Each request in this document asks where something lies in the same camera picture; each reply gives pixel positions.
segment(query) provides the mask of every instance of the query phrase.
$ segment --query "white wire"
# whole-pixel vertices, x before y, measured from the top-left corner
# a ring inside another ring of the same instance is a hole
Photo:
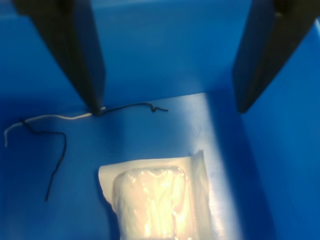
[[[82,119],[82,118],[86,118],[91,116],[92,113],[88,112],[86,114],[82,114],[79,116],[62,116],[62,115],[58,115],[58,114],[46,114],[46,115],[40,115],[40,116],[34,116],[34,117],[30,117],[26,120],[24,120],[26,123],[29,122],[33,122],[39,119],[44,119],[44,118],[59,118],[59,119],[64,119],[64,120],[76,120],[76,119]],[[7,129],[4,130],[3,132],[3,136],[4,136],[4,147],[8,147],[8,132],[16,127],[22,126],[23,123],[22,122],[16,122],[14,124],[12,124],[10,127],[8,127]]]

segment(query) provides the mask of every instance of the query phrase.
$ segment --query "blue bin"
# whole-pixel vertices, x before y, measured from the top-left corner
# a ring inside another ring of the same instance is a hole
[[[17,127],[0,138],[1,240],[118,240],[100,166],[204,151],[217,240],[318,240],[320,223],[320,24],[245,114],[231,69],[250,0],[93,0],[107,69],[102,117],[46,118],[63,140]],[[0,2],[2,130],[86,106],[27,17]]]

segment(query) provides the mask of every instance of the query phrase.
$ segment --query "black cord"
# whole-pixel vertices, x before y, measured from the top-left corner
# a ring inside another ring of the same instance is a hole
[[[134,106],[142,106],[142,105],[145,105],[145,106],[149,106],[151,107],[151,112],[155,112],[157,110],[160,110],[160,111],[164,111],[164,112],[168,112],[169,110],[168,109],[163,109],[163,108],[160,108],[160,107],[154,107],[151,103],[147,103],[147,102],[143,102],[143,103],[135,103],[135,104],[129,104],[129,105],[125,105],[125,106],[121,106],[121,107],[117,107],[117,108],[112,108],[112,109],[109,109],[109,110],[105,110],[103,111],[99,116],[103,116],[105,114],[108,114],[108,113],[111,113],[111,112],[114,112],[114,111],[118,111],[118,110],[121,110],[121,109],[125,109],[125,108],[129,108],[129,107],[134,107]]]
[[[23,123],[23,125],[30,130],[30,132],[32,132],[33,134],[36,134],[36,135],[41,135],[41,134],[55,134],[55,135],[62,135],[63,138],[64,138],[64,146],[63,146],[63,151],[62,151],[62,155],[57,163],[57,165],[55,166],[55,170],[52,172],[51,174],[51,179],[50,179],[50,183],[49,183],[49,186],[48,186],[48,190],[46,192],[46,196],[45,196],[45,201],[48,201],[48,198],[49,198],[49,193],[50,193],[50,189],[51,189],[51,185],[52,185],[52,182],[54,180],[54,176],[55,174],[57,173],[58,171],[58,168],[60,166],[60,164],[62,163],[64,157],[65,157],[65,154],[66,154],[66,150],[67,150],[67,136],[64,132],[59,132],[59,131],[36,131],[34,130],[28,123],[26,123],[22,118],[20,118],[20,121]]]
[[[149,106],[151,107],[151,112],[155,112],[157,110],[160,110],[160,111],[164,111],[164,112],[168,112],[169,110],[168,109],[163,109],[163,108],[160,108],[160,107],[154,107],[151,103],[147,103],[147,102],[143,102],[143,103],[135,103],[135,104],[129,104],[129,105],[125,105],[125,106],[121,106],[121,107],[117,107],[117,108],[112,108],[112,109],[109,109],[109,110],[105,110],[103,111],[100,115],[100,116],[103,116],[105,114],[108,114],[108,113],[111,113],[111,112],[114,112],[114,111],[118,111],[118,110],[121,110],[121,109],[125,109],[125,108],[129,108],[129,107],[133,107],[133,106],[142,106],[142,105],[145,105],[145,106]],[[26,123],[25,120],[23,120],[22,118],[20,118],[20,121],[23,123],[23,125],[30,130],[30,132],[32,132],[33,134],[35,135],[41,135],[41,134],[54,134],[54,135],[63,135],[64,137],[64,146],[63,146],[63,152],[62,152],[62,155],[54,169],[54,171],[52,172],[51,174],[51,179],[50,179],[50,183],[49,183],[49,186],[48,186],[48,190],[46,192],[46,196],[45,196],[45,202],[48,201],[48,198],[49,198],[49,193],[50,193],[50,189],[51,189],[51,185],[52,185],[52,182],[54,180],[54,176],[55,174],[57,173],[58,171],[58,168],[60,166],[60,164],[62,163],[64,157],[65,157],[65,154],[66,154],[66,150],[67,150],[67,136],[64,132],[59,132],[59,131],[36,131],[34,130],[28,123]]]

